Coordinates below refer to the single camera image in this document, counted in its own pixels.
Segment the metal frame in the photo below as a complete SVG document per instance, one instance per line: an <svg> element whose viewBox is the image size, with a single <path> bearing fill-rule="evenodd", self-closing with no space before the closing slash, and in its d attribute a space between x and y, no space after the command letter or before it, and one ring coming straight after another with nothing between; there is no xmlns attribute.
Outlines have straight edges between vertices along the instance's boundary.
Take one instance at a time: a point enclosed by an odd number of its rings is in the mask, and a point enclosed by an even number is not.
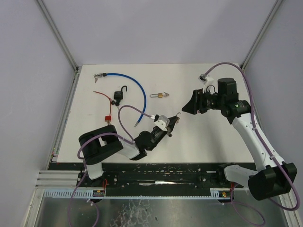
<svg viewBox="0 0 303 227"><path fill-rule="evenodd" d="M75 94L75 90L77 87L79 75L80 75L80 70L77 63L75 62L72 54L70 53L69 49L66 46L66 43L64 42L57 26L55 25L45 3L43 0L35 0L37 3L39 9L41 10L43 16L45 17L51 31L53 32L58 44L60 45L63 53L65 54L67 60L69 61L69 64L75 71L74 76L72 78L72 83L69 88L69 92L65 101L64 109L62 112L62 115L60 117L60 122L57 128L56 136L52 144L52 148L50 151L50 155L47 161L47 167L49 166L49 163L51 162L53 158L53 154L57 152L57 150L60 147L61 141L62 141L62 136L64 133L66 121L68 119L69 111L71 108L71 104L73 101L73 97ZM241 64L241 68L243 70L246 69L247 65L249 64L252 56L254 55L255 51L257 50L264 34L268 30L271 22L273 21L273 18L275 17L277 11L280 9L282 3L284 0L276 0L274 3L268 17L266 18L261 30L259 31L255 41L253 42L248 54L246 55L243 63ZM51 170L45 170L45 171L40 171L38 175L38 180L36 183L36 188L32 197L32 200L29 205L28 213L25 218L25 221L23 223L23 226L29 226L33 227L35 226L39 209L42 204L42 199L45 194L45 192L49 192L48 195L52 194L52 189L59 190L63 189L66 191L70 191L75 187L76 182L79 180L78 179L78 171L51 171ZM295 204L294 197L290 194L282 195L279 197L281 199L281 203L283 206L293 206ZM290 227L297 227L297 226L302 226L300 217L298 215L298 212L289 212L289 211L284 211L285 216L287 219L287 222L289 223Z"/></svg>

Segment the white table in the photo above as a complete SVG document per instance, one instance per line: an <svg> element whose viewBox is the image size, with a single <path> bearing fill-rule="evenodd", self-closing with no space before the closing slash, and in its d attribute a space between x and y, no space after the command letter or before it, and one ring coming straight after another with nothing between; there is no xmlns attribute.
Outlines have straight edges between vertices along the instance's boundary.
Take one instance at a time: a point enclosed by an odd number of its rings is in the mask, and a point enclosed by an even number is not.
<svg viewBox="0 0 303 227"><path fill-rule="evenodd" d="M194 89L202 88L198 76L213 64L134 64L134 65L83 65L71 111L63 135L57 162L81 162L77 158L80 148L78 141L82 134L106 126L105 115L109 113L109 101L93 90L103 92L113 98L114 91L127 85L121 105L143 108L143 95L140 88L130 79L119 76L100 78L96 83L93 75L103 72L123 73L138 80L147 95L147 114L172 117L190 100ZM232 66L219 66L210 75L215 79L234 78L240 100L249 100L240 72ZM159 92L170 94L167 98L150 98ZM118 109L112 106L112 124L118 134L125 136L117 119ZM125 108L121 119L135 138L141 131L151 131L152 120L143 117L134 128L140 114ZM253 162L253 159L237 131L229 125L220 111L210 110L205 114L181 113L179 124L172 137L166 136L158 146L148 152L148 156L137 163L212 163L212 162ZM104 160L104 163L134 163L120 154Z"/></svg>

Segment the wall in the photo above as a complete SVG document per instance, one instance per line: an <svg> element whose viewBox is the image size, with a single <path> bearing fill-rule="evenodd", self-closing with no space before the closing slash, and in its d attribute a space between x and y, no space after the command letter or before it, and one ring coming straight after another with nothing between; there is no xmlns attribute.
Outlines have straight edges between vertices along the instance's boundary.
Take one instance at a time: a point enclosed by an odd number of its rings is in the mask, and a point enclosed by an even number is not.
<svg viewBox="0 0 303 227"><path fill-rule="evenodd" d="M303 192L303 2L285 1L247 68L264 131Z"/></svg>
<svg viewBox="0 0 303 227"><path fill-rule="evenodd" d="M73 72L33 0L0 7L0 220L17 227L45 168Z"/></svg>
<svg viewBox="0 0 303 227"><path fill-rule="evenodd" d="M45 0L78 65L241 63L275 0Z"/></svg>

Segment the white wall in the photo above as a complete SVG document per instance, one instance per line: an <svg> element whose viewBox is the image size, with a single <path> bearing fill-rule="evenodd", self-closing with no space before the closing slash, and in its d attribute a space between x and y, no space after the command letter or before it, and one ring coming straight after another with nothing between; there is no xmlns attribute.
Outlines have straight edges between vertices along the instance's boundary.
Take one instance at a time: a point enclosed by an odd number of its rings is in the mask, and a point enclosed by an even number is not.
<svg viewBox="0 0 303 227"><path fill-rule="evenodd" d="M299 193L303 192L302 9L301 0L285 1L247 68L269 141L298 168L294 183Z"/></svg>
<svg viewBox="0 0 303 227"><path fill-rule="evenodd" d="M275 0L45 0L75 61L241 63Z"/></svg>
<svg viewBox="0 0 303 227"><path fill-rule="evenodd" d="M73 72L35 1L2 1L0 21L0 225L17 227Z"/></svg>

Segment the black hook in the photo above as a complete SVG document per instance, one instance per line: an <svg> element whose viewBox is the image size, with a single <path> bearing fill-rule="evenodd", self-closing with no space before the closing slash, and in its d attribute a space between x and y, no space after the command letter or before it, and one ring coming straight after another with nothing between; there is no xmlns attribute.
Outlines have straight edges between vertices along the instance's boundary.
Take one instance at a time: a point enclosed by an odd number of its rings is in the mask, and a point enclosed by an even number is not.
<svg viewBox="0 0 303 227"><path fill-rule="evenodd" d="M126 85L122 86L121 91L123 91L124 87L125 87L125 91L127 91L127 86Z"/></svg>

